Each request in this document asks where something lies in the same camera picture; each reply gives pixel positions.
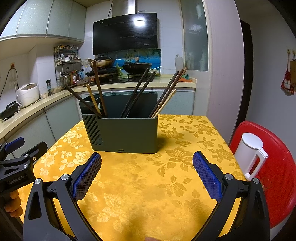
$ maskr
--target metal screw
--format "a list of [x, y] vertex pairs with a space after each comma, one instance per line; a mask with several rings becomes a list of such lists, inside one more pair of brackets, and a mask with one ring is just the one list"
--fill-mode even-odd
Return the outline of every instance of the metal screw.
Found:
[[258, 178], [254, 178], [254, 179], [253, 179], [253, 182], [256, 183], [256, 184], [259, 184], [259, 183], [260, 183], [260, 181], [259, 181]]
[[225, 178], [226, 178], [227, 180], [232, 180], [232, 179], [233, 179], [233, 176], [232, 176], [231, 174], [226, 174], [226, 175], [225, 175]]
[[63, 181], [67, 180], [68, 178], [69, 178], [69, 175], [68, 175], [68, 174], [64, 174], [64, 175], [62, 175], [62, 177], [61, 177], [61, 179], [62, 179]]
[[35, 184], [39, 184], [41, 182], [41, 179], [40, 178], [37, 178], [36, 180], [35, 180]]

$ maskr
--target green plastic container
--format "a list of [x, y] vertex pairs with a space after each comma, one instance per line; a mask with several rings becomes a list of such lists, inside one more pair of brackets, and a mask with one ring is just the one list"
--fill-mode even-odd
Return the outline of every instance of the green plastic container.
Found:
[[[104, 94], [108, 118], [99, 119], [79, 102], [89, 141], [94, 151], [154, 154], [157, 147], [157, 117], [148, 118], [157, 103], [157, 93], [143, 92], [128, 118], [119, 118], [132, 92]], [[99, 103], [99, 95], [94, 95]], [[84, 99], [94, 106], [90, 96]]]

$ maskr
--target textured blue pad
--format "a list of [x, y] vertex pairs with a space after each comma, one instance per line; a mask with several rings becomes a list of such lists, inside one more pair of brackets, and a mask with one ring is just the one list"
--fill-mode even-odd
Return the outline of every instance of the textured blue pad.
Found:
[[85, 197], [90, 185], [98, 174], [101, 165], [101, 156], [99, 154], [96, 154], [89, 162], [89, 164], [84, 168], [81, 175], [73, 184], [72, 198], [75, 202], [77, 202], [78, 200], [82, 200]]
[[196, 152], [193, 155], [192, 162], [210, 197], [220, 202], [223, 196], [221, 183], [205, 159]]
[[25, 144], [24, 138], [19, 137], [16, 140], [5, 145], [5, 152], [10, 154], [16, 151], [18, 148], [22, 147], [24, 144]]

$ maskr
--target decorative tile backsplash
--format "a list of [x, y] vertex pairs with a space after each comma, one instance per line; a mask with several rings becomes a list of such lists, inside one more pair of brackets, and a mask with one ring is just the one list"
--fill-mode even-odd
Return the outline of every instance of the decorative tile backsplash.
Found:
[[99, 56], [108, 56], [115, 59], [113, 66], [121, 70], [122, 77], [127, 76], [122, 68], [124, 62], [129, 61], [132, 63], [151, 63], [151, 69], [157, 69], [161, 73], [161, 50], [160, 49], [132, 49], [114, 51], [109, 53], [100, 54]]

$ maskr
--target white rice cooker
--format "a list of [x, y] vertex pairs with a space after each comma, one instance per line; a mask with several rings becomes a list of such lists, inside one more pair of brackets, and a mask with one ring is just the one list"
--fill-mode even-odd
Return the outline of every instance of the white rice cooker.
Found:
[[21, 107], [29, 106], [30, 104], [39, 100], [39, 89], [38, 84], [26, 84], [19, 88], [16, 92], [17, 101], [20, 103]]

